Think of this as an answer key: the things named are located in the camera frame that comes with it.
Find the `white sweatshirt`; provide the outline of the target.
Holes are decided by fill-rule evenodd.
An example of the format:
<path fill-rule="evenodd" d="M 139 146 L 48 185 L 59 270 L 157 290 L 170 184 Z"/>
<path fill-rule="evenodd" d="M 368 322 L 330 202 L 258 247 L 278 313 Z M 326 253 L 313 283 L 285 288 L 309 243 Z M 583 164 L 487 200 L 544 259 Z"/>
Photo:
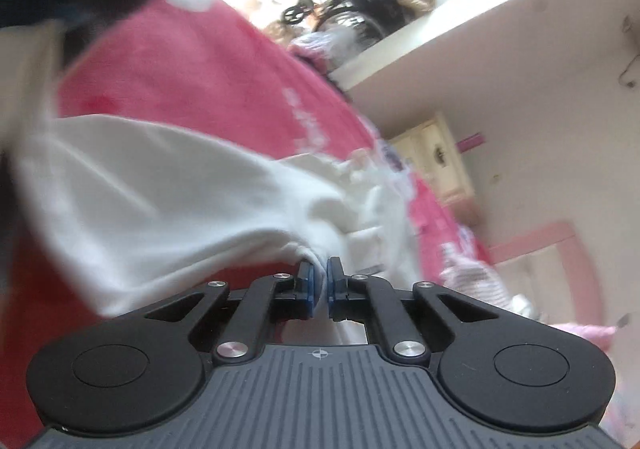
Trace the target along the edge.
<path fill-rule="evenodd" d="M 30 228 L 91 310 L 114 317 L 222 269 L 326 263 L 408 289 L 421 276 L 408 184 L 378 154 L 282 160 L 110 116 L 59 118 L 55 24 L 1 33 L 1 149 Z"/>

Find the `beige knitted sweater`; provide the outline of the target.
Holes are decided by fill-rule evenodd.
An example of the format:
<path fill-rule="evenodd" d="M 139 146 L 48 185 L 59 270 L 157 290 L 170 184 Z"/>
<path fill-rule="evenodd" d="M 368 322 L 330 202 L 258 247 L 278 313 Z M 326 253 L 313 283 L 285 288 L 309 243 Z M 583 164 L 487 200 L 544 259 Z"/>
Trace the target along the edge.
<path fill-rule="evenodd" d="M 458 225 L 457 233 L 456 241 L 440 245 L 442 271 L 439 278 L 442 285 L 522 317 L 540 319 L 541 314 L 524 294 L 509 291 L 495 268 L 474 257 L 476 242 L 472 230 Z"/>

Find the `cream nightstand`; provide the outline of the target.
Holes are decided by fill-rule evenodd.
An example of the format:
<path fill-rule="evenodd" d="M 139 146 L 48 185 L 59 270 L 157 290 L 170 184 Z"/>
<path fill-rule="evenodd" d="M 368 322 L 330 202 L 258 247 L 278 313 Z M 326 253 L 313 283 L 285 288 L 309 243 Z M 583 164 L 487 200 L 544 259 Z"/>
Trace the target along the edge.
<path fill-rule="evenodd" d="M 397 135 L 390 144 L 457 222 L 469 227 L 480 224 L 482 212 L 475 189 L 442 113 Z"/>

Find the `pink headboard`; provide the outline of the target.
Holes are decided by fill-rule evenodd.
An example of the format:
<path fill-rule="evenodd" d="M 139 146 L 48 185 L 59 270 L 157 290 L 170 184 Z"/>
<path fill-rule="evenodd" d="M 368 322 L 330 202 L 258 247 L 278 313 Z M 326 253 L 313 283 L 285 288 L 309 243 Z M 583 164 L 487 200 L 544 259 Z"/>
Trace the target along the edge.
<path fill-rule="evenodd" d="M 618 332 L 605 321 L 596 265 L 570 222 L 542 226 L 489 249 L 509 291 L 533 318 L 609 351 Z"/>

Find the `pink floral blanket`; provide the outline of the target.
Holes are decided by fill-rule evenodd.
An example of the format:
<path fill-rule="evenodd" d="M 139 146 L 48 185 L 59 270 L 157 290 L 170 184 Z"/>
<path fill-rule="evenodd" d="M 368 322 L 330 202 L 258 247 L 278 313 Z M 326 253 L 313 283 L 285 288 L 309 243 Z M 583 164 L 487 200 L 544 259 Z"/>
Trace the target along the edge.
<path fill-rule="evenodd" d="M 440 245 L 458 239 L 454 217 L 396 161 L 374 126 L 221 0 L 150 1 L 66 72 L 58 68 L 53 93 L 59 118 L 110 116 L 175 126 L 274 160 L 319 152 L 343 161 L 359 149 L 374 152 L 408 184 L 420 279 L 439 280 Z M 195 285 L 218 279 L 243 289 L 300 262 L 234 266 Z M 29 360 L 51 339 L 111 317 L 91 310 L 67 283 L 26 217 L 1 299 L 1 439 L 18 448 L 41 427 L 25 384 Z"/>

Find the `black wheelchair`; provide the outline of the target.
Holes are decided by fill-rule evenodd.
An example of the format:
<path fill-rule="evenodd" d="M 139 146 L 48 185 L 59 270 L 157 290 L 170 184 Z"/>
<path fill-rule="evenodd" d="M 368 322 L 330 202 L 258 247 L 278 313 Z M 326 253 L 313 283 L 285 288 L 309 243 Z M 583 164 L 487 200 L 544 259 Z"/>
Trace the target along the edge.
<path fill-rule="evenodd" d="M 369 46 L 409 22 L 408 9 L 397 0 L 298 0 L 281 13 L 280 20 L 287 26 L 299 26 L 309 17 L 314 20 L 313 32 L 336 26 L 353 28 Z"/>

